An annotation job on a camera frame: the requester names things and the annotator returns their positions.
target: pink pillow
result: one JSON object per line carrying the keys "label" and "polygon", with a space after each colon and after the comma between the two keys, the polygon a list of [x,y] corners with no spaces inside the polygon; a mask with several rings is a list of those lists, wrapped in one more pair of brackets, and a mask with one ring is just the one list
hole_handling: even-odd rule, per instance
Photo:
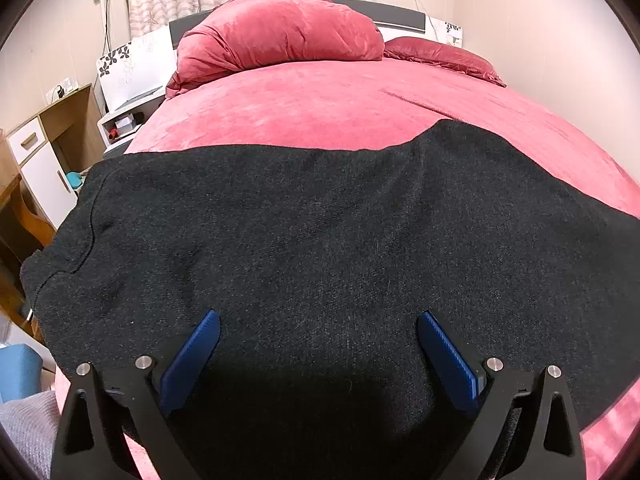
{"label": "pink pillow", "polygon": [[370,18],[328,0],[229,0],[180,40],[166,96],[287,61],[378,61],[384,48]]}
{"label": "pink pillow", "polygon": [[506,86],[491,63],[468,50],[456,46],[424,40],[423,38],[395,38],[385,43],[385,57],[437,65],[456,72],[484,79],[498,86]]}

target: bed headboard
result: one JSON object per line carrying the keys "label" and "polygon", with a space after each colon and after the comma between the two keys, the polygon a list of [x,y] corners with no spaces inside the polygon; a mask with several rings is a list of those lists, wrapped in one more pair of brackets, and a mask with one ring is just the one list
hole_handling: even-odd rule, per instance
{"label": "bed headboard", "polygon": [[[425,34],[426,15],[424,12],[366,0],[332,0],[332,2],[346,5],[356,12],[369,16],[378,27],[395,28],[420,36]],[[205,10],[169,22],[174,48],[178,47],[185,32],[199,24],[211,12],[211,10]]]}

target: pink bedspread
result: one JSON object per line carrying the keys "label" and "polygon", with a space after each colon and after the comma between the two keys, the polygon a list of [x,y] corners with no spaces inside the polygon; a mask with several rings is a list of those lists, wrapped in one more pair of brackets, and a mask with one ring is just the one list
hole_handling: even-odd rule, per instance
{"label": "pink bedspread", "polygon": [[[510,88],[395,59],[315,61],[241,72],[165,102],[127,153],[214,144],[378,150],[443,118],[500,135],[553,176],[640,216],[640,187],[591,139]],[[589,480],[640,420],[640,379],[582,432]]]}

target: drawer handle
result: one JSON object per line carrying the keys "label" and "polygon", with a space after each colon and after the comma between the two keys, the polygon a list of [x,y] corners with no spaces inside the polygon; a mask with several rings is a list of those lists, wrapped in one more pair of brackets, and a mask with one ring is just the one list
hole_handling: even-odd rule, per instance
{"label": "drawer handle", "polygon": [[66,182],[66,178],[62,175],[62,173],[60,173],[60,170],[58,170],[58,176],[60,177],[60,180],[62,181],[62,184],[64,184],[65,189],[71,193],[71,190],[69,189],[69,184]]}
{"label": "drawer handle", "polygon": [[26,139],[24,139],[20,145],[26,150],[27,149],[27,144],[29,144],[33,139],[36,138],[36,132],[33,132],[29,137],[27,137]]}

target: white shelf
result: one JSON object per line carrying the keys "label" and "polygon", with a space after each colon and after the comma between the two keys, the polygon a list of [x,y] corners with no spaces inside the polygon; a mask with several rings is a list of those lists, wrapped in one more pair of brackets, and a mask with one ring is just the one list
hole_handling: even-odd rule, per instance
{"label": "white shelf", "polygon": [[116,140],[116,142],[114,142],[113,144],[109,141],[109,132],[112,128],[115,127],[116,119],[130,113],[142,112],[145,115],[145,121],[148,120],[148,118],[151,117],[151,115],[164,101],[164,93],[165,88],[159,88],[152,94],[144,96],[136,101],[130,102],[129,104],[124,105],[117,110],[114,110],[113,112],[109,112],[103,118],[101,118],[98,121],[98,130],[100,131],[102,142],[104,142],[107,150],[115,147],[117,143],[120,142],[120,140],[132,139],[131,134],[129,134],[127,137]]}
{"label": "white shelf", "polygon": [[145,103],[148,103],[149,101],[153,101],[154,99],[157,99],[159,97],[164,97],[164,93],[165,92],[166,92],[166,90],[165,90],[164,87],[159,88],[158,90],[156,90],[152,94],[149,94],[148,96],[143,97],[142,99],[138,99],[137,101],[133,101],[132,103],[129,103],[128,105],[120,107],[117,110],[114,110],[113,112],[109,112],[103,118],[100,119],[98,124],[104,124],[104,123],[107,123],[109,121],[113,121],[114,119],[117,119],[121,115],[124,115],[127,112],[132,111],[134,108],[138,108],[139,106],[141,106],[141,105],[143,105]]}

